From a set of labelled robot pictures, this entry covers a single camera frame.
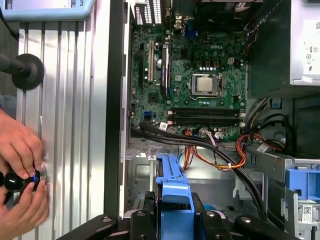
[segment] ram slot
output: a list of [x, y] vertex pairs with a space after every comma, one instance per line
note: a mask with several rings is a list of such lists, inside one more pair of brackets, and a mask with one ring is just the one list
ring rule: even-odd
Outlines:
[[195, 107], [173, 107], [171, 114], [175, 116], [194, 117], [194, 116], [212, 116], [212, 117], [238, 117], [238, 109], [222, 108], [195, 108]]
[[174, 116], [172, 121], [177, 126], [209, 125], [214, 127], [231, 127], [239, 125], [239, 119], [236, 118]]
[[155, 50], [155, 41], [149, 42], [149, 68], [148, 68], [148, 82], [152, 83], [154, 81], [154, 50]]
[[162, 48], [162, 62], [161, 62], [161, 95], [163, 98], [167, 97], [168, 94], [168, 74], [169, 69], [169, 48], [164, 45]]
[[140, 43], [139, 49], [139, 87], [142, 89], [144, 86], [144, 49], [145, 45]]

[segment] green circuit board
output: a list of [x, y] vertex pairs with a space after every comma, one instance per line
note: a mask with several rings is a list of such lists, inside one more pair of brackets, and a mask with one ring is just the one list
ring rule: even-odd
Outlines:
[[[152, 112], [150, 123], [159, 127], [168, 122], [168, 111], [175, 108], [220, 108], [246, 109], [246, 64], [243, 54], [246, 36], [243, 33], [215, 33], [186, 38], [183, 34], [171, 36], [171, 74], [167, 98], [161, 95], [161, 69], [157, 65], [161, 52], [154, 50], [153, 82], [147, 81], [149, 68], [149, 44], [161, 37], [165, 38], [162, 28], [139, 27], [133, 31], [132, 79], [131, 79], [131, 125], [138, 128], [144, 121], [144, 112]], [[141, 75], [140, 47], [143, 44], [143, 84]], [[190, 96], [190, 81], [193, 74], [213, 74], [221, 76], [220, 97], [194, 98]], [[176, 133], [184, 129], [195, 129], [198, 125], [171, 125]], [[221, 126], [212, 126], [221, 131]], [[224, 140], [234, 141], [241, 133], [240, 126], [223, 127]]]

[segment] fan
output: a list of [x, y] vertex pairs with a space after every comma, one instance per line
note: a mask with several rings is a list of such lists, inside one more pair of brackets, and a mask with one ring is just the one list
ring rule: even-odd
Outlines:
[[241, 32], [253, 18], [262, 1], [197, 2], [194, 8], [194, 29], [198, 32]]

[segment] motherboard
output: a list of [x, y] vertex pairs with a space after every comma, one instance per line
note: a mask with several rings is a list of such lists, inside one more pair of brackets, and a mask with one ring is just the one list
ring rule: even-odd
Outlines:
[[131, 126], [236, 140], [246, 109], [245, 46], [243, 33], [134, 29]]

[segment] ribbed metal panel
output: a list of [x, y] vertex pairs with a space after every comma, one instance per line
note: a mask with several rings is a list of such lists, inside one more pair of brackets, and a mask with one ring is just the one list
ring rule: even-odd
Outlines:
[[50, 216], [19, 240], [55, 240], [104, 210], [110, 0], [80, 22], [23, 23], [19, 54], [44, 63], [38, 88], [17, 93], [17, 119], [43, 141]]

